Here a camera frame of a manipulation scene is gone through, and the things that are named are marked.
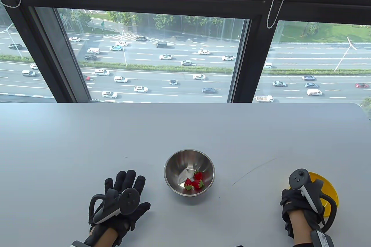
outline window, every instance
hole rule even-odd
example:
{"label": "window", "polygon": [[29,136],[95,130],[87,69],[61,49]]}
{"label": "window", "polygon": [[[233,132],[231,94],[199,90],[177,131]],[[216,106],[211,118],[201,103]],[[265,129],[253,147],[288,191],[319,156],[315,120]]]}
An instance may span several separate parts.
{"label": "window", "polygon": [[[102,92],[110,90],[119,103],[229,101],[244,19],[57,10],[82,73],[91,76],[93,100],[107,101]],[[194,73],[205,77],[195,80]]]}
{"label": "window", "polygon": [[[272,68],[263,69],[256,96],[272,95],[274,103],[356,103],[370,113],[371,26],[280,21],[271,47]],[[306,80],[318,92],[308,91]]]}
{"label": "window", "polygon": [[0,102],[55,102],[0,2]]}

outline hand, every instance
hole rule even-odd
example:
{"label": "hand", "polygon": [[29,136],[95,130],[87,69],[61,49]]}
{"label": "hand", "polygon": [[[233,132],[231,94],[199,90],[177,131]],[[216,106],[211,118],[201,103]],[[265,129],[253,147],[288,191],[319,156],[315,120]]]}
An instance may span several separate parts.
{"label": "hand", "polygon": [[[127,173],[124,171],[121,171],[116,176],[115,184],[112,180],[112,178],[107,178],[104,182],[105,189],[104,193],[106,194],[108,189],[114,189],[117,191],[117,195],[122,193],[125,189],[133,187],[139,192],[139,195],[142,194],[144,184],[146,183],[146,179],[143,176],[138,176],[137,180],[135,181],[135,184],[133,186],[134,180],[135,180],[135,171],[129,170]],[[95,213],[100,210],[103,207],[104,201],[101,203],[101,205],[97,208]],[[94,246],[95,243],[97,243],[98,239],[106,232],[108,228],[114,229],[118,233],[118,237],[113,244],[113,246],[120,245],[122,242],[122,238],[126,235],[126,233],[131,230],[133,231],[135,229],[135,223],[138,221],[138,219],[151,207],[151,204],[149,202],[141,203],[137,209],[129,215],[122,215],[119,214],[117,216],[113,216],[112,218],[104,221],[101,224],[95,225],[92,224],[92,228],[90,229],[92,231],[91,236],[89,236],[85,244],[89,246]]]}
{"label": "hand", "polygon": [[321,222],[322,215],[314,212],[308,203],[307,199],[302,196],[300,190],[284,189],[282,191],[282,201],[280,205],[282,208],[282,218],[286,222],[285,230],[288,231],[288,235],[294,238],[292,225],[289,217],[289,213],[293,210],[303,210],[305,219],[312,230],[321,230],[319,223]]}

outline lamp post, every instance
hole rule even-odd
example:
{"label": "lamp post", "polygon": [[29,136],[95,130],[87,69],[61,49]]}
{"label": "lamp post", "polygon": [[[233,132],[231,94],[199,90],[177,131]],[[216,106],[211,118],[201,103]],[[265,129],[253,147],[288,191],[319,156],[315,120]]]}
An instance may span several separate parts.
{"label": "lamp post", "polygon": [[12,36],[11,36],[11,35],[9,34],[9,28],[10,28],[10,27],[12,27],[12,26],[13,26],[13,24],[14,24],[14,23],[10,24],[10,25],[9,25],[9,27],[8,27],[8,28],[6,28],[5,30],[6,30],[6,32],[8,33],[8,35],[9,35],[10,39],[12,40],[13,44],[14,44],[14,45],[15,45],[15,47],[17,48],[17,51],[18,51],[18,54],[19,54],[19,56],[21,56],[21,57],[23,58],[23,56],[22,56],[21,52],[19,51],[19,49],[18,49],[18,47],[17,47],[16,43],[14,42],[14,40],[13,40]]}
{"label": "lamp post", "polygon": [[353,43],[352,41],[347,37],[348,39],[348,42],[349,42],[349,47],[347,49],[347,51],[344,53],[343,57],[340,59],[340,62],[338,63],[338,65],[335,67],[334,69],[334,72],[338,69],[340,63],[343,61],[344,57],[346,56],[347,52],[349,51],[350,48],[353,48],[354,50],[357,50],[354,46],[353,46]]}

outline yellow disc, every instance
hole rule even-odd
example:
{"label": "yellow disc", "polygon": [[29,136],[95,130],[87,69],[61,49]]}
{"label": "yellow disc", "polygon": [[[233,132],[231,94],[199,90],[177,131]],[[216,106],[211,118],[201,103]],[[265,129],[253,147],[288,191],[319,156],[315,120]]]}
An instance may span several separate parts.
{"label": "yellow disc", "polygon": [[[312,182],[314,182],[316,179],[323,181],[323,187],[322,192],[326,194],[327,196],[330,196],[334,199],[337,206],[339,206],[339,197],[338,193],[336,192],[335,188],[332,186],[331,182],[329,182],[326,178],[322,177],[319,174],[309,172],[310,179]],[[331,212],[331,206],[329,202],[325,201],[324,199],[321,199],[322,205],[325,207],[325,213],[323,214],[324,217],[329,217]]]}

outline metal bowl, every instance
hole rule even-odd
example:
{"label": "metal bowl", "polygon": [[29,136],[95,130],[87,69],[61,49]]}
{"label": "metal bowl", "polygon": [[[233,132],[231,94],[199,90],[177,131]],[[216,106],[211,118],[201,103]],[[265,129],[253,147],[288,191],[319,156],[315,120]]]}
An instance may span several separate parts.
{"label": "metal bowl", "polygon": [[[196,170],[203,173],[204,186],[200,189],[184,189],[184,182],[187,178],[193,181],[193,174]],[[205,153],[194,149],[184,149],[174,153],[166,161],[163,176],[167,185],[175,193],[194,197],[206,192],[212,186],[215,179],[215,167]]]}

